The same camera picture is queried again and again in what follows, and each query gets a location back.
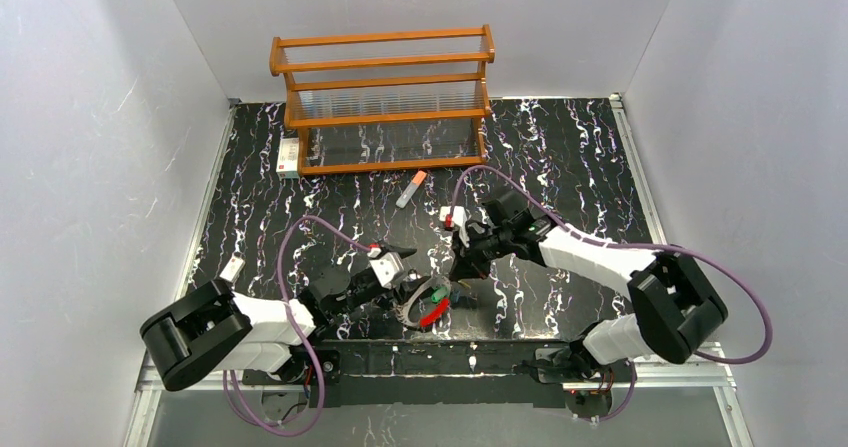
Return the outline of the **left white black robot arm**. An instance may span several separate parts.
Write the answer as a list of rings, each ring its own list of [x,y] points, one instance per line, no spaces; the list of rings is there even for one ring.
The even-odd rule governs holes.
[[[239,294],[219,277],[153,314],[139,334],[165,389],[181,391],[219,371],[281,375],[293,357],[304,356],[306,341],[343,316],[372,302],[397,307],[432,287],[431,276],[404,267],[413,249],[382,249],[358,273],[323,269],[289,301]]]

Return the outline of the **red white keyring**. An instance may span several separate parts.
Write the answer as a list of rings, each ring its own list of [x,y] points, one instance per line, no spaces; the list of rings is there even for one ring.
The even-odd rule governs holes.
[[[439,288],[448,288],[449,295],[438,304],[431,301],[431,294]],[[423,276],[406,282],[403,295],[396,307],[396,317],[410,329],[426,330],[439,321],[451,307],[453,286],[444,276]]]

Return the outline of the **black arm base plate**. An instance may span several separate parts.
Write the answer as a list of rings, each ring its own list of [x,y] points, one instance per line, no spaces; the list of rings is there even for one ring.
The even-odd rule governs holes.
[[[324,341],[314,350],[330,408],[530,404],[607,414],[615,388],[630,380],[628,367],[618,362],[582,375],[567,365],[567,348],[546,340]]]

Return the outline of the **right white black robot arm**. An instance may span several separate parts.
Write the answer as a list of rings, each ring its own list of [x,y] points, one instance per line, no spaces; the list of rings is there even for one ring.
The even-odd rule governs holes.
[[[677,252],[625,248],[535,215],[516,191],[500,190],[484,209],[487,222],[443,206],[454,261],[448,277],[489,276],[493,262],[513,255],[574,273],[611,288],[631,303],[630,314],[584,330],[566,349],[569,364],[589,369],[657,355],[682,364],[728,317],[728,309],[696,261]]]

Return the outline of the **green key tag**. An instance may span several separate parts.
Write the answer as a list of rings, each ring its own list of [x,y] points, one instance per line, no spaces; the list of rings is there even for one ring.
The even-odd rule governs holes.
[[[450,290],[448,288],[439,288],[431,294],[431,301],[438,304],[449,295],[449,292]]]

